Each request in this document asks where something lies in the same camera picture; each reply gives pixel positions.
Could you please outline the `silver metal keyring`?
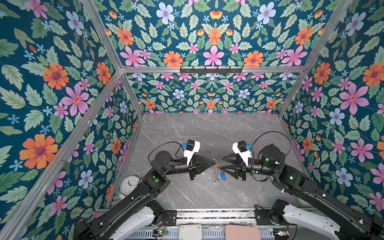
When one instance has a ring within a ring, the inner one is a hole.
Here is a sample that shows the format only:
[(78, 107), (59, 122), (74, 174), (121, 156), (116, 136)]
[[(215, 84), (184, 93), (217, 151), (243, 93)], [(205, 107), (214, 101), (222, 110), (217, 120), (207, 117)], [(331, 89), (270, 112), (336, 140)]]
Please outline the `silver metal keyring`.
[(218, 183), (220, 180), (220, 165), (219, 162), (215, 161), (215, 165), (213, 166), (213, 175), (214, 175), (214, 182)]

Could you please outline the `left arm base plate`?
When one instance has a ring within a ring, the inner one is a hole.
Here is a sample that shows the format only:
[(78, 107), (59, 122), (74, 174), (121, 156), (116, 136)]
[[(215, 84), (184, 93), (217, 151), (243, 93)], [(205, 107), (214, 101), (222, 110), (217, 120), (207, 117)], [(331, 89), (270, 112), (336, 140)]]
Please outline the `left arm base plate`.
[(177, 215), (178, 212), (176, 210), (164, 210), (155, 216), (152, 226), (176, 226)]

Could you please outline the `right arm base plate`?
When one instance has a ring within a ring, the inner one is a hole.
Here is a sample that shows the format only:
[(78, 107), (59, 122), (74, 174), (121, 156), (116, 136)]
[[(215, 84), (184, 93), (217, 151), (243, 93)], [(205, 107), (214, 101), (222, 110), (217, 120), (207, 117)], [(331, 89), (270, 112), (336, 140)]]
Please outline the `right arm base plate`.
[(255, 209), (255, 219), (258, 226), (277, 226), (278, 223), (275, 223), (269, 213), (269, 211), (262, 209)]

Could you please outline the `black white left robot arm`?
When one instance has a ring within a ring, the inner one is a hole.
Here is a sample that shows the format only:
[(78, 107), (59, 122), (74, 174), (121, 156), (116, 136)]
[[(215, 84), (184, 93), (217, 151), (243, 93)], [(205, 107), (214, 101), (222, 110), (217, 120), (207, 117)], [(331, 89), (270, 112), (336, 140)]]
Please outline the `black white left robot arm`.
[(74, 229), (75, 240), (124, 240), (139, 229), (161, 222), (163, 207), (155, 200), (171, 183), (168, 175), (188, 173), (190, 179), (215, 165), (197, 154), (174, 159), (160, 151), (151, 162), (152, 168), (140, 179), (138, 186), (105, 214), (91, 222), (81, 221)]

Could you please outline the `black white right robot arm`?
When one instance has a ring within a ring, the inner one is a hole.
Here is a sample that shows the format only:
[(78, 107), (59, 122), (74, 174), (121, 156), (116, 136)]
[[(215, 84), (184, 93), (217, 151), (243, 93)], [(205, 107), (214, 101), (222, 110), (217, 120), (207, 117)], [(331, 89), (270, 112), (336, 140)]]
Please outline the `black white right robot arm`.
[(270, 210), (274, 223), (299, 225), (332, 240), (377, 240), (383, 234), (381, 218), (359, 213), (326, 193), (306, 174), (287, 165), (286, 154), (275, 145), (264, 147), (255, 158), (252, 147), (244, 143), (235, 143), (233, 151), (223, 157), (229, 163), (221, 167), (223, 172), (242, 180), (246, 180), (247, 174), (267, 176), (283, 193), (295, 196), (321, 212), (317, 215), (276, 200)]

